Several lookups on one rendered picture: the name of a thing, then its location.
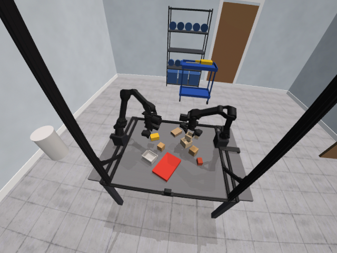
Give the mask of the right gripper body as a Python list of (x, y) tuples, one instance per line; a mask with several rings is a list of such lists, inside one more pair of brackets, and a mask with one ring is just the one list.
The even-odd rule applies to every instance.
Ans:
[(184, 128), (184, 129), (189, 129), (191, 131), (194, 131), (195, 135), (197, 135), (198, 137), (202, 134), (202, 130), (200, 129), (195, 129), (195, 124), (190, 124), (190, 123), (185, 123), (185, 122), (182, 122), (180, 124), (180, 128)]

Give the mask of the yellow block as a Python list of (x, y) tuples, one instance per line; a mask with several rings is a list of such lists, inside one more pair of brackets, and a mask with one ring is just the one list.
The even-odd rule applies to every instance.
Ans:
[(160, 139), (158, 133), (151, 134), (151, 135), (150, 135), (150, 138), (151, 138), (151, 141), (159, 140), (159, 139)]

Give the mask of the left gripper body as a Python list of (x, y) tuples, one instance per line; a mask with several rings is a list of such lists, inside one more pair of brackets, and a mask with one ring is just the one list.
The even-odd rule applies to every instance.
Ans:
[(147, 128), (147, 130), (143, 130), (141, 135), (144, 136), (144, 137), (149, 137), (151, 132), (150, 132), (150, 126), (152, 124), (152, 122), (145, 122), (145, 128)]

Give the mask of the flat red board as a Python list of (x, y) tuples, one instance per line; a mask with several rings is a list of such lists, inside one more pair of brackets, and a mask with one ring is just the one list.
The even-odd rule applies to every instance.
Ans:
[(167, 152), (152, 172), (167, 182), (180, 162), (181, 159)]

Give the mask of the small red block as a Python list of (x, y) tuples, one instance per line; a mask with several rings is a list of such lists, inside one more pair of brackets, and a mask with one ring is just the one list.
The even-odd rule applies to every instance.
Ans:
[(202, 158), (197, 158), (196, 161), (197, 161), (198, 166), (202, 166), (202, 164), (203, 164)]

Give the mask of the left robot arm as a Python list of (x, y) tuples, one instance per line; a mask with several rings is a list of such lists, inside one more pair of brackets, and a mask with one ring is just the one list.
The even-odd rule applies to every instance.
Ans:
[[(115, 136), (121, 137), (124, 135), (125, 126), (127, 125), (127, 120), (125, 118), (126, 116), (126, 108), (127, 108), (127, 102), (130, 99), (131, 95), (134, 95), (134, 97), (142, 104), (144, 108), (144, 112), (142, 115), (144, 115), (145, 122), (152, 122), (150, 129), (158, 130), (160, 127), (160, 124), (162, 123), (162, 116), (157, 115), (155, 105), (149, 101), (147, 101), (139, 92), (137, 89), (130, 89), (125, 90), (122, 89), (120, 91), (120, 98), (121, 98), (121, 108), (120, 108), (120, 115), (119, 118), (116, 121), (116, 124), (113, 126), (115, 129)], [(151, 113), (152, 112), (152, 113)]]

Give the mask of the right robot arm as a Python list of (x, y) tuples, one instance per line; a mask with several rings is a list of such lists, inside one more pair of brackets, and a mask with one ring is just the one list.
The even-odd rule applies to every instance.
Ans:
[[(227, 109), (227, 114), (223, 112), (223, 109)], [(233, 106), (222, 106), (218, 105), (216, 107), (208, 108), (208, 109), (192, 109), (188, 111), (188, 114), (180, 114), (179, 121), (187, 122), (190, 124), (198, 125), (198, 121), (203, 116), (215, 115), (219, 114), (226, 119), (225, 125), (221, 127), (221, 134), (219, 133), (220, 140), (226, 140), (230, 138), (230, 127), (233, 121), (236, 119), (236, 108)]]

